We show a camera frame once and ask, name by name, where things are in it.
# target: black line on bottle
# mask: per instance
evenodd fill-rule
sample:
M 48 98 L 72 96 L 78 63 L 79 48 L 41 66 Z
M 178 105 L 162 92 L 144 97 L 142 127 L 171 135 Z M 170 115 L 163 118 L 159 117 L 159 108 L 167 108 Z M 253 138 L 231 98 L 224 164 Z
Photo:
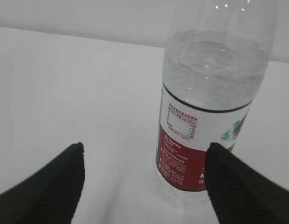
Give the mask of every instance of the black line on bottle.
M 249 104 L 251 104 L 251 102 L 249 102 L 248 104 L 245 104 L 243 106 L 240 106 L 240 107 L 237 107 L 235 109 L 230 109 L 230 110 L 225 110 L 225 111 L 214 111 L 214 110 L 209 110 L 209 109 L 204 109 L 204 108 L 200 108 L 200 107 L 197 107 L 197 106 L 193 106 L 189 103 L 186 103 L 184 102 L 183 100 L 177 98 L 176 96 L 174 96 L 168 89 L 167 87 L 163 84 L 165 90 L 168 92 L 169 95 L 171 95 L 172 98 L 174 98 L 175 100 L 177 100 L 179 103 L 181 104 L 184 104 L 185 106 L 188 106 L 188 107 L 191 107 L 195 110 L 198 110 L 198 111 L 203 111 L 203 112 L 207 112 L 207 113 L 231 113 L 231 112 L 235 112 L 235 111 L 238 111 L 240 109 L 243 109 L 245 107 L 247 107 Z

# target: red label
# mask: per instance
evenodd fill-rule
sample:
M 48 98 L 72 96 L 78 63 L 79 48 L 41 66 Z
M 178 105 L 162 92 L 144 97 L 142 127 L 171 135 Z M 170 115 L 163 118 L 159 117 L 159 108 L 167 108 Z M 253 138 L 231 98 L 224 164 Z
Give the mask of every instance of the red label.
M 175 188 L 184 191 L 205 190 L 206 153 L 187 148 L 160 127 L 156 165 L 161 175 Z

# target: plastic water bottle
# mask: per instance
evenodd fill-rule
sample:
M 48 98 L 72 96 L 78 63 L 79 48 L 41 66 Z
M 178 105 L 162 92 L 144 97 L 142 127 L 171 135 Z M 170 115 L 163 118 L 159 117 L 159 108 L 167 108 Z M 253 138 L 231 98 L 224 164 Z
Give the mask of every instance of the plastic water bottle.
M 163 65 L 155 177 L 182 208 L 208 202 L 205 151 L 233 149 L 267 69 L 276 0 L 183 0 Z

